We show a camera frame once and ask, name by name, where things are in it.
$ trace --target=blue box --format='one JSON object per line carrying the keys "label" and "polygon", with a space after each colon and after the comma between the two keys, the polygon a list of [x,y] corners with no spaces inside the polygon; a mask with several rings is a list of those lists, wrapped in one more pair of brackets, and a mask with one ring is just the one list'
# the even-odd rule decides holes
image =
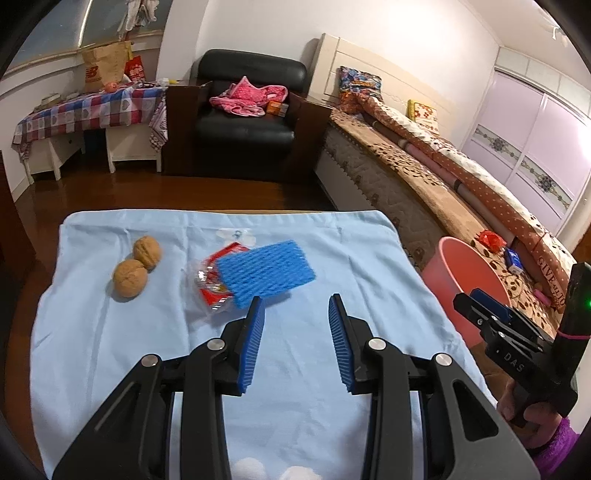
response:
{"label": "blue box", "polygon": [[523,273],[523,265],[521,264],[519,255],[511,248],[505,248],[505,263],[507,270],[513,273],[513,275],[521,275]]}

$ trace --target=walnut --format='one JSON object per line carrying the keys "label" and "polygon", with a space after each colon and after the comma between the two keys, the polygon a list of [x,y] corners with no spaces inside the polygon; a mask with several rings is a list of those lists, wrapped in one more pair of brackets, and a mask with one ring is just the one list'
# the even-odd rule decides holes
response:
{"label": "walnut", "polygon": [[137,239],[134,243],[134,258],[142,262],[148,270],[152,270],[162,258],[159,243],[149,235]]}
{"label": "walnut", "polygon": [[113,272],[115,290],[125,298],[139,295],[147,282],[148,271],[138,260],[124,260],[115,267]]}

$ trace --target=metal screw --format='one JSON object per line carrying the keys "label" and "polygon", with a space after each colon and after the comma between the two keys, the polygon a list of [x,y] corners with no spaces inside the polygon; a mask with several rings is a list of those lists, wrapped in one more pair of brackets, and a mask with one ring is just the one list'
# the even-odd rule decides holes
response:
{"label": "metal screw", "polygon": [[372,350],[384,350],[386,348],[386,342],[381,338],[372,338],[368,345]]}
{"label": "metal screw", "polygon": [[224,342],[221,338],[212,338],[207,343],[207,348],[213,350],[214,352],[221,350],[226,346],[226,342]]}
{"label": "metal screw", "polygon": [[438,353],[435,357],[435,361],[444,367],[449,367],[453,362],[452,357],[446,353]]}
{"label": "metal screw", "polygon": [[154,367],[158,364],[158,357],[156,355],[144,355],[142,357],[142,365],[144,367]]}

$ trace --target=sliding wardrobe door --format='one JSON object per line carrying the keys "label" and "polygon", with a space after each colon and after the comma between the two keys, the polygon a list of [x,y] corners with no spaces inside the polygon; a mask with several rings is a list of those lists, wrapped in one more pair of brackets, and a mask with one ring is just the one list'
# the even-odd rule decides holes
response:
{"label": "sliding wardrobe door", "polygon": [[464,152],[558,233],[589,180],[591,129],[554,98],[495,73]]}
{"label": "sliding wardrobe door", "polygon": [[506,183],[521,158],[543,97],[525,83],[496,72],[464,153]]}

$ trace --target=table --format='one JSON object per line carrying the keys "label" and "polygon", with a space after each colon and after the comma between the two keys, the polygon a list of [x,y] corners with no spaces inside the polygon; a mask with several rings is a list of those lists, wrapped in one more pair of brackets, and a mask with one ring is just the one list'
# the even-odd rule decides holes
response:
{"label": "table", "polygon": [[[32,173],[50,170],[59,180],[61,165],[76,151],[56,147],[64,143],[60,137],[78,134],[81,138],[83,130],[101,128],[106,129],[111,173],[115,171],[114,162],[139,159],[156,160],[159,171],[160,153],[150,149],[147,124],[165,93],[164,87],[139,88],[138,84],[128,84],[114,93],[89,93],[26,116],[16,127],[12,144],[25,164],[29,180]],[[137,128],[133,131],[119,128],[131,125]],[[32,149],[34,142],[50,138],[42,148],[35,145]]]}

